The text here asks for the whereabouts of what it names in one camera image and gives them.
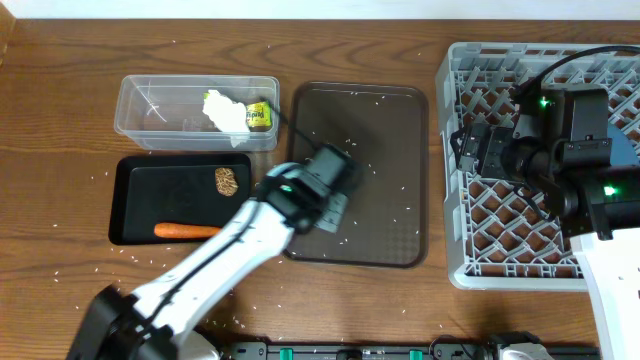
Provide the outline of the brown food scrap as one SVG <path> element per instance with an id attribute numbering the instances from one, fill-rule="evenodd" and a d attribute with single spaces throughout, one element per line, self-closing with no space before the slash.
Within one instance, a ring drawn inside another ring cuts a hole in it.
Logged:
<path id="1" fill-rule="evenodd" d="M 218 193 L 226 197 L 233 196 L 239 188 L 234 171 L 226 167 L 215 170 L 215 184 Z"/>

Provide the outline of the foil snack wrapper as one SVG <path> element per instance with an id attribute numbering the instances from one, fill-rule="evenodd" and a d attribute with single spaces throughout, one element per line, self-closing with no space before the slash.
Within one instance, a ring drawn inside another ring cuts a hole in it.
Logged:
<path id="1" fill-rule="evenodd" d="M 267 101 L 246 106 L 246 124 L 251 132 L 265 132 L 272 128 L 272 111 Z"/>

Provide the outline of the white napkin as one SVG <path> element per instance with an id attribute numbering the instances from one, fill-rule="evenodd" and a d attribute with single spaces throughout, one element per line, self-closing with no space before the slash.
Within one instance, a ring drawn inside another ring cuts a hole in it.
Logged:
<path id="1" fill-rule="evenodd" d="M 241 102 L 232 101 L 217 90 L 208 90 L 203 97 L 202 112 L 220 132 L 241 133 L 240 138 L 231 138 L 231 146 L 237 148 L 245 142 L 246 133 L 250 132 L 246 122 L 246 106 Z"/>

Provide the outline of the blue plate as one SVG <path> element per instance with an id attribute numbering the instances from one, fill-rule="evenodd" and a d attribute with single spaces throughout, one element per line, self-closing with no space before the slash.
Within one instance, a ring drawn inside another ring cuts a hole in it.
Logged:
<path id="1" fill-rule="evenodd" d="M 610 163 L 612 166 L 638 165 L 639 158 L 627 136 L 615 125 L 609 124 L 607 135 L 612 140 Z"/>

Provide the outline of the orange carrot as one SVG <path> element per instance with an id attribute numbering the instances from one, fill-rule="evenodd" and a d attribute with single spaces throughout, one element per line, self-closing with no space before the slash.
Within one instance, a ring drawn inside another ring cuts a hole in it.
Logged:
<path id="1" fill-rule="evenodd" d="M 177 223 L 159 223 L 154 227 L 154 235 L 165 239 L 202 239 L 215 236 L 219 227 L 186 225 Z"/>

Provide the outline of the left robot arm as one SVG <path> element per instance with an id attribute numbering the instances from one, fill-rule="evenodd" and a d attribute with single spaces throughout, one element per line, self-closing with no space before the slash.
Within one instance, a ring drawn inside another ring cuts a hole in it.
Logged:
<path id="1" fill-rule="evenodd" d="M 293 236 L 311 231 L 361 174 L 350 155 L 330 144 L 304 164 L 272 168 L 234 217 L 181 263 L 127 296 L 112 285 L 97 294 L 68 358 L 178 358 L 208 311 Z"/>

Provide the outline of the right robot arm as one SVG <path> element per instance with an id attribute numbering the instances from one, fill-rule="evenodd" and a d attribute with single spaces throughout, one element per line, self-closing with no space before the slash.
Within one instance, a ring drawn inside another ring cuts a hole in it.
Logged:
<path id="1" fill-rule="evenodd" d="M 514 128 L 468 124 L 450 137 L 456 166 L 544 196 L 583 273 L 604 359 L 639 356 L 639 165 L 613 157 L 607 91 L 537 85 L 514 99 Z"/>

